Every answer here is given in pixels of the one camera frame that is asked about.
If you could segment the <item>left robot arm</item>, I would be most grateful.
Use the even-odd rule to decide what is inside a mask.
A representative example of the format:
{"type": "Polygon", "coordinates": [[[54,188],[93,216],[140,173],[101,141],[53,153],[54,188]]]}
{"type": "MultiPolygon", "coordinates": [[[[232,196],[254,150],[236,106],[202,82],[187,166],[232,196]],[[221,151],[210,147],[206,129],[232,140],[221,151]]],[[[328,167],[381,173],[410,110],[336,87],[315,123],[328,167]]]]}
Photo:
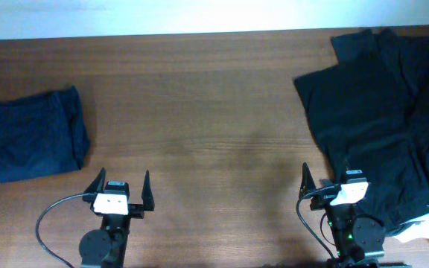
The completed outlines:
{"type": "Polygon", "coordinates": [[[129,202],[130,187],[126,182],[105,181],[103,168],[84,191],[83,201],[102,218],[101,227],[87,232],[80,240],[82,267],[122,268],[132,219],[144,218],[155,209],[150,186],[150,173],[144,175],[142,203],[129,202]]]}

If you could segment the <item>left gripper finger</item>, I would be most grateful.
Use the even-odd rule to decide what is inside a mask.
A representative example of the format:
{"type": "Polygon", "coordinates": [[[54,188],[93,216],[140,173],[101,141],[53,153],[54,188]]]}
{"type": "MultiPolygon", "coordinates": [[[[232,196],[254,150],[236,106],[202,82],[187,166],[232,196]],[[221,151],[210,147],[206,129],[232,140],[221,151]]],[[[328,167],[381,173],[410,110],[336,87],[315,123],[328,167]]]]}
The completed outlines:
{"type": "Polygon", "coordinates": [[[101,168],[98,175],[95,177],[95,179],[91,182],[91,184],[86,188],[84,191],[85,194],[94,194],[102,192],[104,189],[104,181],[106,176],[106,169],[103,167],[101,168]]]}
{"type": "Polygon", "coordinates": [[[144,184],[142,189],[142,202],[145,211],[154,211],[155,202],[153,198],[153,193],[150,186],[150,172],[146,170],[144,176],[144,184]]]}

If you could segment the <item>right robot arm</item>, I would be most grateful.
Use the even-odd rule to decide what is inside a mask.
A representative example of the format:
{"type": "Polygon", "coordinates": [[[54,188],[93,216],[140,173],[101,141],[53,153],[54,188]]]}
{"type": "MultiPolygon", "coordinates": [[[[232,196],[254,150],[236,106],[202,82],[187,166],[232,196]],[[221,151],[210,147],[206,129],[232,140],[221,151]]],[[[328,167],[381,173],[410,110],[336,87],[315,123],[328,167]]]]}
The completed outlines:
{"type": "Polygon", "coordinates": [[[378,267],[384,255],[384,225],[374,217],[361,214],[357,203],[364,199],[369,188],[362,170],[347,170],[340,183],[317,188],[306,163],[302,164],[302,182],[296,213],[301,223],[329,254],[327,267],[378,267]],[[332,252],[305,222],[300,203],[310,200],[310,210],[323,210],[328,220],[336,251],[332,252]]]}

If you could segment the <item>black shorts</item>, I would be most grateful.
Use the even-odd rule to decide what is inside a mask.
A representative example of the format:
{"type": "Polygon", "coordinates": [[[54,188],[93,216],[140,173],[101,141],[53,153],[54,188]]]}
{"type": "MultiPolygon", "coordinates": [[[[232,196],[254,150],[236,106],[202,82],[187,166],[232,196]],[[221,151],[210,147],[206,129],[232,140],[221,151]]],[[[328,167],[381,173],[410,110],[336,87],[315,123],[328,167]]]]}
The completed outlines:
{"type": "Polygon", "coordinates": [[[429,184],[406,120],[413,100],[382,60],[363,55],[293,84],[335,179],[347,170],[367,178],[359,212],[387,230],[429,214],[429,184]]]}

